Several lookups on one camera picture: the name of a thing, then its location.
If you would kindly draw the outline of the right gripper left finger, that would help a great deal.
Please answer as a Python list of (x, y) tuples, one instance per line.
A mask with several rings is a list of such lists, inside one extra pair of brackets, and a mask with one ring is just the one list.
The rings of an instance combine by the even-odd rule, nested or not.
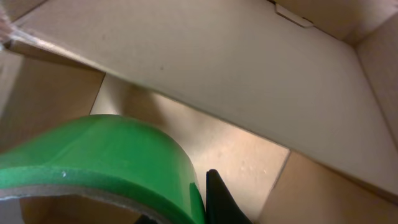
[(156, 220), (146, 216), (146, 215), (141, 215), (135, 222), (134, 224), (159, 224)]

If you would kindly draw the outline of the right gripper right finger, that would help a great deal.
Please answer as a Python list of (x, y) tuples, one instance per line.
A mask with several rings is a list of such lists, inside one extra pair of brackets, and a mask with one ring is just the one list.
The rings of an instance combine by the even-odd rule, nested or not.
[(252, 224), (215, 169), (206, 172), (206, 220), (208, 224)]

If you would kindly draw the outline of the green tape roll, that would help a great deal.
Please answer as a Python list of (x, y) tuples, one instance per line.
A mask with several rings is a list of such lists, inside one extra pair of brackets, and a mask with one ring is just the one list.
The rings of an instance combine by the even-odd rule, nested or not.
[(131, 199), (171, 223), (204, 223), (197, 177), (167, 134), (111, 114), (63, 124), (1, 155), (1, 188), (66, 185)]

